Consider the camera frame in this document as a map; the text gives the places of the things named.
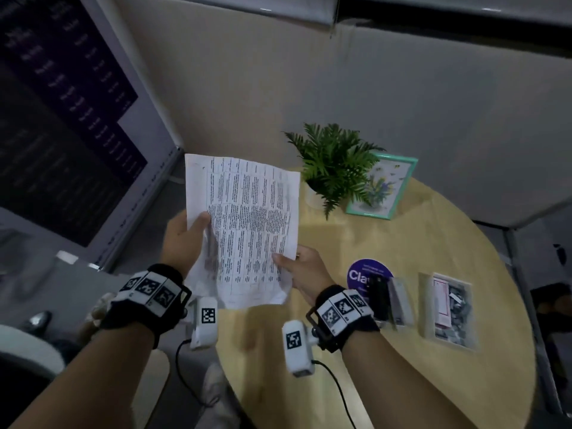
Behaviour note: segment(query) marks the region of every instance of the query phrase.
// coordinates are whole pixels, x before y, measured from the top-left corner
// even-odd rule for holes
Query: fern
[[[353,197],[369,203],[367,173],[378,161],[372,150],[385,150],[364,142],[359,131],[340,129],[336,124],[321,128],[304,123],[306,138],[284,133],[304,161],[302,177],[316,193],[324,197],[324,212],[329,213],[344,199]]]

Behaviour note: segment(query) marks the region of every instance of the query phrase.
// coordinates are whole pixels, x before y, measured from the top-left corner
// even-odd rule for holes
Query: human hand
[[[292,285],[297,288],[312,307],[322,290],[335,284],[325,268],[320,253],[310,247],[298,245],[296,260],[274,253],[272,260],[277,266],[292,274]]]
[[[167,224],[159,262],[173,266],[184,279],[195,264],[203,246],[203,230],[211,222],[208,212],[201,212],[189,230],[186,229],[186,209]]]

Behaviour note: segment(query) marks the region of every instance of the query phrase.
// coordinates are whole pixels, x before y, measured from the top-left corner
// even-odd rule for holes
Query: printed document
[[[271,254],[296,258],[300,173],[193,154],[185,167],[188,226],[204,210],[212,218],[185,285],[222,308],[282,304],[292,278]]]

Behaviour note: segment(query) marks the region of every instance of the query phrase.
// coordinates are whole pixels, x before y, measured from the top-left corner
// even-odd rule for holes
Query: cable
[[[190,339],[183,340],[181,344],[178,346],[177,352],[175,353],[175,368],[177,370],[177,375],[179,376],[179,379],[181,380],[182,384],[186,387],[187,390],[190,391],[191,395],[195,398],[195,400],[198,402],[199,405],[201,405],[204,408],[212,408],[218,403],[218,401],[220,400],[220,396],[215,397],[211,403],[203,402],[201,398],[195,393],[195,391],[192,388],[190,388],[189,384],[186,383],[185,379],[181,375],[181,368],[178,365],[178,355],[179,352],[181,352],[181,348],[183,347],[183,345],[186,345],[188,343],[190,343]]]
[[[354,427],[354,429],[356,429],[356,425],[354,425],[354,421],[352,420],[352,416],[349,414],[348,411],[348,406],[346,404],[346,398],[344,397],[343,392],[341,391],[341,387],[340,387],[340,383],[338,382],[338,379],[334,376],[334,374],[332,373],[332,371],[329,369],[328,366],[326,366],[324,363],[322,363],[321,361],[318,360],[312,360],[313,364],[318,364],[319,366],[324,367],[330,375],[332,375],[333,380],[336,382],[336,385],[338,386],[338,390],[340,391],[340,396],[341,396],[341,401],[344,403],[344,408],[346,409],[346,414],[348,415],[349,418],[349,422],[352,424],[352,426]]]

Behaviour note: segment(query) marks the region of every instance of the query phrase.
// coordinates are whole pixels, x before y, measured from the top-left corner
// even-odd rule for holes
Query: mint green frame
[[[353,208],[353,206],[354,206],[353,201],[350,201],[348,203],[348,206],[346,208],[346,213],[347,214],[353,214],[353,215],[362,215],[362,216],[366,216],[366,217],[382,218],[384,220],[390,220],[391,217],[393,217],[393,214],[395,212],[395,208],[397,207],[397,204],[401,200],[403,192],[405,191],[405,188],[407,187],[407,183],[409,182],[409,179],[411,178],[411,174],[413,173],[413,170],[415,170],[415,166],[417,165],[418,160],[417,160],[417,158],[399,157],[397,155],[390,155],[388,153],[383,153],[383,152],[375,152],[374,151],[372,153],[376,157],[379,157],[380,159],[389,159],[390,161],[395,161],[395,162],[406,162],[408,164],[411,164],[411,166],[409,167],[409,171],[407,172],[407,175],[405,176],[405,179],[403,180],[403,183],[402,183],[401,189],[399,190],[399,193],[397,193],[397,197],[395,198],[395,202],[394,202],[393,206],[391,207],[389,214],[378,215],[378,214],[372,214],[372,213],[361,212],[361,211],[355,210]]]

